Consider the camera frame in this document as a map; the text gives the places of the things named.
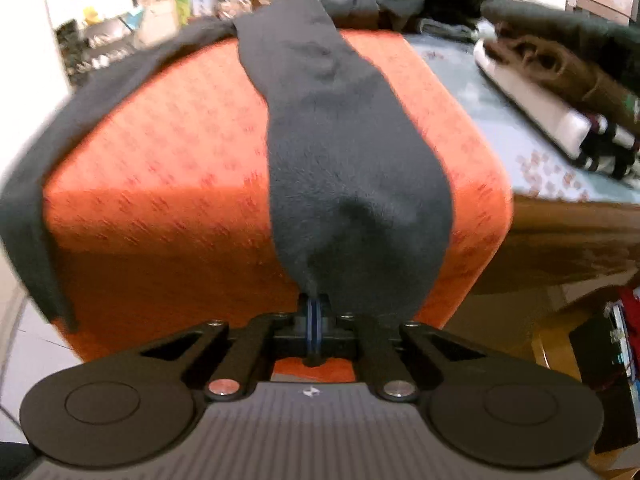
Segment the dark grey fleece sweater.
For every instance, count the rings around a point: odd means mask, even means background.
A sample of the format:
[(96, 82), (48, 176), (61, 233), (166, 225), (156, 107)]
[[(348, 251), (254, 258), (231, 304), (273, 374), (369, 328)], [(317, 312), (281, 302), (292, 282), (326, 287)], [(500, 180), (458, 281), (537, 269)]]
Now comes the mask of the dark grey fleece sweater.
[(124, 99), (175, 62), (227, 38), (268, 105), (269, 210), (277, 255), (337, 314), (411, 320), (449, 244), (444, 168), (381, 72), (320, 0), (274, 0), (232, 21), (204, 18), (93, 76), (4, 182), (1, 238), (46, 315), (67, 311), (43, 219), (47, 177)]

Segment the orange flower pattern mat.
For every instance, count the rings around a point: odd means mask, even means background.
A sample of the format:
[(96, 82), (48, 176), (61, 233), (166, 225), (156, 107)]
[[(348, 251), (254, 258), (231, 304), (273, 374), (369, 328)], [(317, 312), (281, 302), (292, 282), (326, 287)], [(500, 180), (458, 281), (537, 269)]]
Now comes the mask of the orange flower pattern mat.
[[(442, 327), (508, 234), (513, 194), (471, 117), (393, 32), (345, 40), (386, 77), (452, 191), (450, 245), (420, 321)], [(271, 240), (267, 107), (229, 39), (169, 67), (104, 119), (44, 189), (55, 267), (86, 361), (201, 322), (292, 311)]]

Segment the patterned tablecloth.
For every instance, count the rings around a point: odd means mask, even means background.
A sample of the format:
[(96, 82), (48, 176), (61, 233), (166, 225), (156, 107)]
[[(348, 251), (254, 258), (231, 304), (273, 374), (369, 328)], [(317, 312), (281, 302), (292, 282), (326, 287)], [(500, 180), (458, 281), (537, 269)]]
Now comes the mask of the patterned tablecloth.
[(469, 44), (421, 35), (406, 39), (478, 125), (506, 167), (515, 194), (574, 203), (639, 203), (637, 190), (571, 165), (476, 66)]

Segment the folded white striped garment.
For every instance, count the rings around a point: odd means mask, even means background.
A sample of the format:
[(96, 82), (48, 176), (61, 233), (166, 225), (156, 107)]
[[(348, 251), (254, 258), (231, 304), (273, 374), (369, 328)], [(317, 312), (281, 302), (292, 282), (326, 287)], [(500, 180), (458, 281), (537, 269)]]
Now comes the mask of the folded white striped garment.
[(639, 137), (603, 115), (581, 112), (474, 46), (476, 65), (575, 166), (639, 186)]

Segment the folded brown garment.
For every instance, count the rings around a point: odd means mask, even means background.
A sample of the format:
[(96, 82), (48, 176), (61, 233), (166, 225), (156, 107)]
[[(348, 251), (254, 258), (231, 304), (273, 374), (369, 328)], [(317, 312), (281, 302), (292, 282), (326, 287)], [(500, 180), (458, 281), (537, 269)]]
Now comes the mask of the folded brown garment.
[(532, 35), (487, 41), (486, 54), (568, 105), (639, 136), (639, 96), (558, 42)]

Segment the folded dark green sweater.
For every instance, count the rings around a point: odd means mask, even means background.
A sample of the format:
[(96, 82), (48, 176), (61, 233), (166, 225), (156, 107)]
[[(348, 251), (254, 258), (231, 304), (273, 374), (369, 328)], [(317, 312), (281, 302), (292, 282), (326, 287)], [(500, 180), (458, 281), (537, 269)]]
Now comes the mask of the folded dark green sweater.
[(480, 12), (496, 27), (562, 44), (639, 93), (638, 27), (518, 0), (486, 0)]

